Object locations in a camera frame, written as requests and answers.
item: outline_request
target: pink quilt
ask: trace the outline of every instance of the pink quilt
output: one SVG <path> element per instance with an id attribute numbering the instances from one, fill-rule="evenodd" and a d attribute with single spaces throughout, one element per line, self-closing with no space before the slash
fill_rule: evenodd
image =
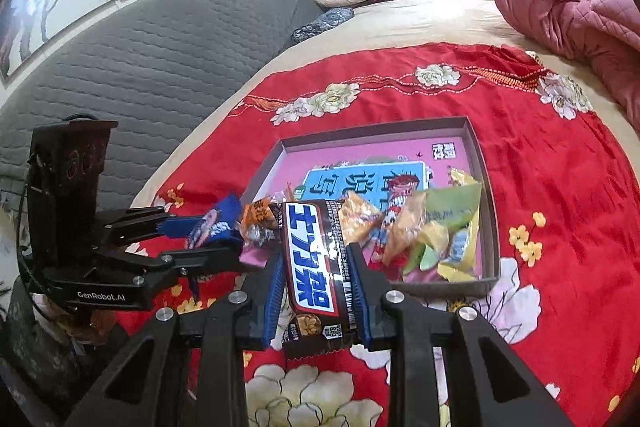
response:
<path id="1" fill-rule="evenodd" d="M 640 131 L 640 12 L 633 0 L 495 0 L 517 31 L 591 65 Z"/>

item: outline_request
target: cartoon character print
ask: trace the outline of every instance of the cartoon character print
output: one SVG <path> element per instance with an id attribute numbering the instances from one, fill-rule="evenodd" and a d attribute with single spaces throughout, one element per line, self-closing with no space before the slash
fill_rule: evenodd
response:
<path id="1" fill-rule="evenodd" d="M 380 225 L 380 231 L 373 237 L 373 252 L 369 265 L 382 265 L 382 254 L 385 251 L 388 231 L 396 222 L 406 198 L 413 194 L 420 180 L 415 174 L 400 174 L 390 179 L 386 186 L 389 189 L 389 205 Z"/>

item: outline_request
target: candy wrapper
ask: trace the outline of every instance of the candy wrapper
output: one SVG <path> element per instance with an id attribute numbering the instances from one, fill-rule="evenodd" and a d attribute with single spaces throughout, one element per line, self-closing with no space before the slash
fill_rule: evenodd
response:
<path id="1" fill-rule="evenodd" d="M 416 241 L 409 261 L 402 269 L 403 276 L 418 266 L 420 270 L 427 271 L 439 263 L 449 246 L 449 229 L 437 221 L 430 221 L 420 230 Z"/>
<path id="2" fill-rule="evenodd" d="M 219 201 L 191 230 L 184 247 L 193 250 L 206 247 L 212 241 L 228 239 L 232 236 L 240 210 L 240 201 L 236 196 L 229 195 Z"/>
<path id="3" fill-rule="evenodd" d="M 282 336 L 289 359 L 350 347 L 357 339 L 341 201 L 272 204 L 282 238 L 293 317 Z"/>
<path id="4" fill-rule="evenodd" d="M 427 193 L 424 191 L 412 194 L 404 202 L 396 221 L 389 230 L 382 263 L 388 265 L 392 259 L 411 247 L 417 240 L 424 225 L 424 202 Z"/>
<path id="5" fill-rule="evenodd" d="M 277 192 L 244 206 L 239 226 L 240 235 L 244 239 L 243 248 L 261 248 L 276 241 L 278 222 L 270 204 L 282 201 L 287 201 L 286 195 Z"/>
<path id="6" fill-rule="evenodd" d="M 415 189 L 418 187 L 420 180 L 413 174 L 401 174 L 395 178 L 390 179 L 386 183 L 386 187 L 389 191 L 389 203 L 386 208 L 385 215 L 380 224 L 380 229 L 375 233 L 373 240 L 373 252 L 371 254 L 371 260 L 369 266 L 376 266 L 383 262 L 383 257 L 388 243 L 391 229 L 398 219 L 404 204 L 411 196 Z M 396 256 L 396 246 L 394 245 L 387 255 L 388 263 Z"/>
<path id="7" fill-rule="evenodd" d="M 449 178 L 452 185 L 454 185 L 453 188 L 471 188 L 474 190 L 472 202 L 475 205 L 475 211 L 468 224 L 455 231 L 446 257 L 438 264 L 438 274 L 444 279 L 455 282 L 456 280 L 469 280 L 465 276 L 471 277 L 468 274 L 473 271 L 476 265 L 482 185 L 466 172 L 454 168 L 449 169 Z M 478 204 L 475 204 L 476 193 Z"/>
<path id="8" fill-rule="evenodd" d="M 383 214 L 374 204 L 352 190 L 345 194 L 344 203 L 338 212 L 345 245 L 359 243 L 369 237 L 374 227 L 378 227 Z"/>

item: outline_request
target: metal screw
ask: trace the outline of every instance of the metal screw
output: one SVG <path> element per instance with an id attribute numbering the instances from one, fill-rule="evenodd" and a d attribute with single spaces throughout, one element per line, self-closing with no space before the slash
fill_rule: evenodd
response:
<path id="1" fill-rule="evenodd" d="M 404 293 L 398 290 L 389 290 L 385 293 L 385 299 L 393 304 L 399 304 L 404 301 Z"/>
<path id="2" fill-rule="evenodd" d="M 460 318 L 463 320 L 472 321 L 478 317 L 478 312 L 471 306 L 465 306 L 458 310 L 458 315 L 460 315 Z"/>
<path id="3" fill-rule="evenodd" d="M 174 316 L 174 311 L 171 308 L 160 308 L 156 312 L 156 319 L 162 322 L 166 322 Z"/>
<path id="4" fill-rule="evenodd" d="M 246 293 L 242 290 L 229 293 L 229 302 L 231 302 L 231 304 L 242 304 L 244 301 L 246 301 Z"/>

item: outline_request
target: snack box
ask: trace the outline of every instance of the snack box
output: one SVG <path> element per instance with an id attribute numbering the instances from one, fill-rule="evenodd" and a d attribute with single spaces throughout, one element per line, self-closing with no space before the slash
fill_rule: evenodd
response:
<path id="1" fill-rule="evenodd" d="M 483 297 L 500 278 L 500 247 L 491 183 L 478 138 L 465 117 L 374 124 L 281 140 L 255 173 L 241 203 L 285 190 L 288 184 L 299 200 L 337 200 L 344 190 L 355 190 L 385 210 L 385 180 L 411 174 L 420 180 L 418 189 L 447 187 L 449 167 L 482 183 L 477 280 L 423 280 L 418 274 L 390 282 L 425 298 Z M 243 252 L 241 260 L 264 265 L 267 255 L 251 250 Z"/>

